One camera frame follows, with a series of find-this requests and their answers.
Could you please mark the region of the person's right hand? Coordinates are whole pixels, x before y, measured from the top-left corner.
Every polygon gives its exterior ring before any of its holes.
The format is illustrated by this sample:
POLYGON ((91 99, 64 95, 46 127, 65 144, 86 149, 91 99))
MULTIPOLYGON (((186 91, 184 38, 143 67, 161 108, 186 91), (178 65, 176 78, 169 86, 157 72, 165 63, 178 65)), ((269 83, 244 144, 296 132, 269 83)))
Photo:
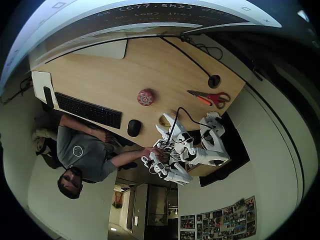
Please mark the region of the person's right hand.
POLYGON ((142 151, 142 156, 149 158, 150 154, 154 154, 157 158, 161 158, 163 155, 163 150, 157 147, 146 147, 142 151))

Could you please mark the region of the person's left hand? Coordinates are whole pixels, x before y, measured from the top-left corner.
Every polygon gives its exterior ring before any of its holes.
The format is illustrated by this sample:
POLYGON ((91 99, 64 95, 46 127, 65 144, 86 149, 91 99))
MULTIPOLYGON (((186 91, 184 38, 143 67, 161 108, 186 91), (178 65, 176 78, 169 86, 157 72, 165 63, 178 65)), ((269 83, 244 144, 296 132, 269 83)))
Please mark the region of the person's left hand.
POLYGON ((114 138, 110 132, 104 130, 97 130, 96 137, 105 143, 111 142, 114 138))

